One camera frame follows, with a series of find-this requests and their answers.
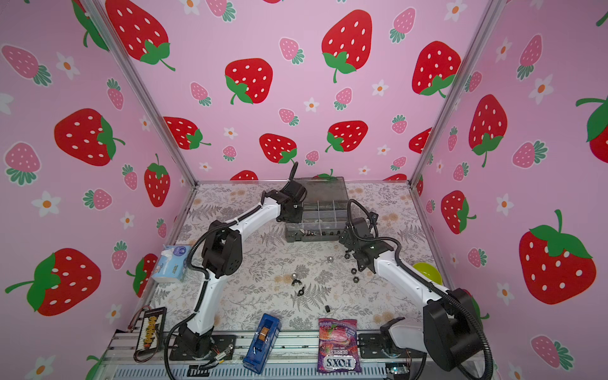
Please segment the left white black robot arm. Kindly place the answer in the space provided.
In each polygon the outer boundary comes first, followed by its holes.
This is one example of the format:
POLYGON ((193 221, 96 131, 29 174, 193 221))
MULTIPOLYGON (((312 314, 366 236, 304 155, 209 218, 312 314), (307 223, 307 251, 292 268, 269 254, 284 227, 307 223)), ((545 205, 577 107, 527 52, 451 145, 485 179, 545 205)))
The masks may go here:
POLYGON ((198 238, 186 258, 187 268, 204 275, 193 312, 177 323, 166 336, 164 358, 171 348, 183 348, 196 359, 212 352, 215 313, 229 278, 243 261, 243 243, 265 224, 298 223, 302 220, 307 189, 295 180, 299 164, 291 168, 288 182, 279 190, 263 192, 258 204, 226 222, 214 221, 198 238))

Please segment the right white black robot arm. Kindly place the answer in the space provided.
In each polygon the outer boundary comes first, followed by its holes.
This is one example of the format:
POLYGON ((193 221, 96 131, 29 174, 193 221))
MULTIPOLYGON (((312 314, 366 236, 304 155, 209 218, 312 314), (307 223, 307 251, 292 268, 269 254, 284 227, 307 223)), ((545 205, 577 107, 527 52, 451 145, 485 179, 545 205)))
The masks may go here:
POLYGON ((457 369, 468 379, 493 377, 489 339, 466 291, 440 286, 402 261, 402 244, 379 236, 370 218, 348 216, 339 242, 352 252, 359 270, 368 269, 391 283, 421 310, 421 327, 402 321, 389 325, 397 348, 425 353, 444 371, 457 369))

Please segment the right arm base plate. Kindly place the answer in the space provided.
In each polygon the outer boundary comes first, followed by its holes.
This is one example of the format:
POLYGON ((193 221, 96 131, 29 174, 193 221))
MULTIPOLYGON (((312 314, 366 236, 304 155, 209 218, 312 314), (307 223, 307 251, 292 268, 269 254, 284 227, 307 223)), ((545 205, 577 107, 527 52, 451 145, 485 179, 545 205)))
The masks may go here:
POLYGON ((358 335, 360 356, 364 359, 421 359, 422 352, 398 348, 391 338, 380 332, 364 332, 358 335))

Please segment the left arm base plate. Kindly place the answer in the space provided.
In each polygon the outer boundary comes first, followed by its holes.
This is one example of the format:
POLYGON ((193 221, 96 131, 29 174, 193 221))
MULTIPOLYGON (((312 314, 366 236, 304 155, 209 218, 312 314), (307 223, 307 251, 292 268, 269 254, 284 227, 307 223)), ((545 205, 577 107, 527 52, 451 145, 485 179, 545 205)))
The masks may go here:
POLYGON ((181 337, 175 337, 169 350, 169 359, 172 361, 211 361, 216 356, 223 354, 220 361, 232 360, 236 340, 236 335, 212 335, 208 340, 202 340, 195 349, 191 349, 181 337))

